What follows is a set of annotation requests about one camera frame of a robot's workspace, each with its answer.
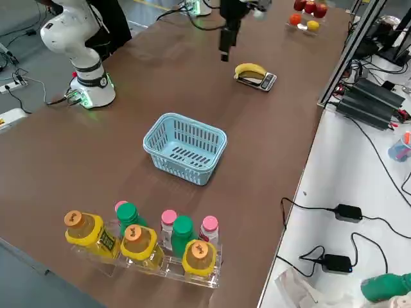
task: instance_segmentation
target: pink bottle cap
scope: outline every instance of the pink bottle cap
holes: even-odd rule
[[[124,203],[128,203],[128,201],[118,201],[116,203],[116,205],[114,206],[114,211],[117,212],[118,208],[120,205],[124,204]]]
[[[161,221],[165,225],[171,226],[174,224],[174,221],[177,219],[177,213],[174,210],[165,210],[161,214]]]
[[[207,232],[215,231],[218,228],[218,220],[214,216],[206,216],[203,219],[203,227]]]

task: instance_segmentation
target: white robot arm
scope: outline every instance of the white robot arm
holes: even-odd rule
[[[99,54],[85,41],[104,26],[100,13],[86,0],[54,0],[63,13],[50,19],[41,29],[45,45],[70,58],[77,72],[70,88],[72,99],[85,108],[102,107],[116,97],[114,86],[105,72]]]

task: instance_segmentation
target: banana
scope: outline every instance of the banana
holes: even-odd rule
[[[236,74],[234,75],[234,78],[238,79],[238,75],[240,75],[242,72],[246,72],[246,71],[252,71],[252,72],[256,72],[258,74],[261,75],[266,75],[267,71],[259,66],[258,64],[254,64],[254,63],[243,63],[240,64],[236,67]]]

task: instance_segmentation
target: robotic arm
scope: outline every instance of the robotic arm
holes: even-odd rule
[[[272,0],[221,0],[220,15],[225,19],[225,26],[220,32],[221,61],[228,62],[231,46],[237,43],[241,20],[251,10],[254,17],[262,19],[270,8]]]
[[[99,54],[85,41],[104,26],[100,13],[86,0],[54,0],[63,13],[50,19],[40,31],[45,45],[70,58],[76,69],[70,88],[71,97],[85,108],[100,107],[116,97],[114,86],[105,72]]]

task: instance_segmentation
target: lemon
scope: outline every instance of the lemon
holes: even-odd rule
[[[320,28],[320,24],[317,21],[308,21],[307,28],[310,31],[317,31]]]

